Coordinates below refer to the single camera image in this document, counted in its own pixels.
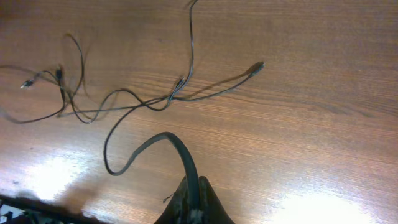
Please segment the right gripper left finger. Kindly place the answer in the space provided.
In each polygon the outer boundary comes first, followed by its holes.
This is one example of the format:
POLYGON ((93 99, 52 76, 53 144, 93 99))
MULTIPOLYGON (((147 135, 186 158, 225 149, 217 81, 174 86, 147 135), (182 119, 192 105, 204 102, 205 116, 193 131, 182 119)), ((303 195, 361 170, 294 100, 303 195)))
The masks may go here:
POLYGON ((187 222, 188 189, 186 177, 182 179, 169 204, 155 221, 155 224, 183 224, 187 222))

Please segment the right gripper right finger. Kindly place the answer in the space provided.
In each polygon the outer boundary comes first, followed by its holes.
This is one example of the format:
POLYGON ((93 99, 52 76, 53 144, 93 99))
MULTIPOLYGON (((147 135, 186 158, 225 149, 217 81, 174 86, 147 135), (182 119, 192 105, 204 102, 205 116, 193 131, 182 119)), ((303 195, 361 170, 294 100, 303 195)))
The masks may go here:
POLYGON ((205 176, 200 176, 199 184, 203 222, 206 224, 234 224, 234 221, 222 206, 209 180, 205 176))

